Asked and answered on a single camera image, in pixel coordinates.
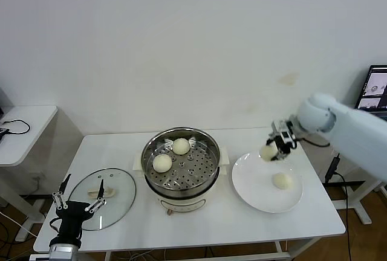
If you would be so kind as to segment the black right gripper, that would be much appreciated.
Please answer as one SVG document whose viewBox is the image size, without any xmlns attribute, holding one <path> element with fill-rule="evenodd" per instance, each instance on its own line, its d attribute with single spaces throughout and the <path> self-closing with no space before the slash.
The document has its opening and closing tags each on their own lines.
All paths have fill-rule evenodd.
<svg viewBox="0 0 387 261">
<path fill-rule="evenodd" d="M 301 126 L 297 116 L 290 115 L 287 120 L 287 126 L 293 135 L 290 135 L 289 132 L 281 132 L 282 122 L 282 120 L 274 120 L 272 122 L 272 132 L 269 133 L 268 140 L 266 141 L 266 145 L 275 143 L 277 147 L 277 153 L 273 157 L 274 160 L 283 160 L 288 157 L 292 150 L 297 148 L 297 140 L 304 138 L 304 128 Z"/>
</svg>

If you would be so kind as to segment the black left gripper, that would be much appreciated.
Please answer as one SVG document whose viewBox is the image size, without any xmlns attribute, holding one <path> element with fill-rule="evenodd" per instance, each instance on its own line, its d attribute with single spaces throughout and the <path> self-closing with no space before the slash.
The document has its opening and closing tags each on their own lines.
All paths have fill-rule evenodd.
<svg viewBox="0 0 387 261">
<path fill-rule="evenodd" d="M 61 220 L 59 237 L 79 237 L 82 232 L 82 224 L 91 218 L 90 212 L 96 212 L 101 206 L 106 204 L 106 200 L 103 198 L 105 192 L 104 180 L 101 180 L 97 198 L 92 204 L 77 201 L 65 202 L 63 194 L 70 177 L 71 174 L 68 174 L 60 184 L 58 191 L 52 193 L 56 214 Z"/>
</svg>

